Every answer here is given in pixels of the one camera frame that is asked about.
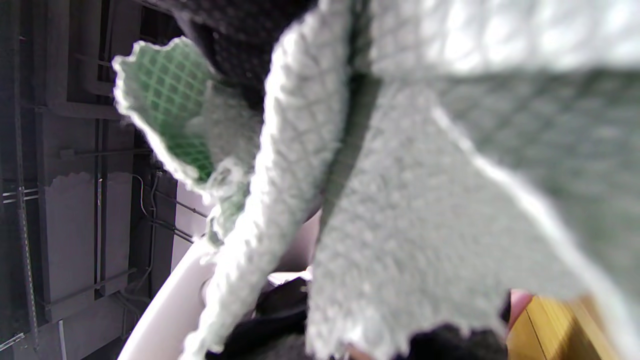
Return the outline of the person's left hand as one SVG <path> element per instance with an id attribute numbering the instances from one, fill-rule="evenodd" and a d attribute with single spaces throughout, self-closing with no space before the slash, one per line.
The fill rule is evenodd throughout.
<path id="1" fill-rule="evenodd" d="M 263 112 L 265 79 L 283 32 L 317 5 L 315 0 L 153 0 L 250 109 Z"/>

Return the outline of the person's right hand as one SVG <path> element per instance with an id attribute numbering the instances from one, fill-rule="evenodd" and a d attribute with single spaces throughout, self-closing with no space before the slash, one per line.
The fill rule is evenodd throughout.
<path id="1" fill-rule="evenodd" d="M 254 314 L 243 319 L 227 338 L 224 350 L 206 353 L 207 360 L 308 360 L 306 353 L 307 285 L 301 276 L 263 292 Z M 462 334 L 444 324 L 410 340 L 398 360 L 506 360 L 508 350 L 491 330 Z"/>

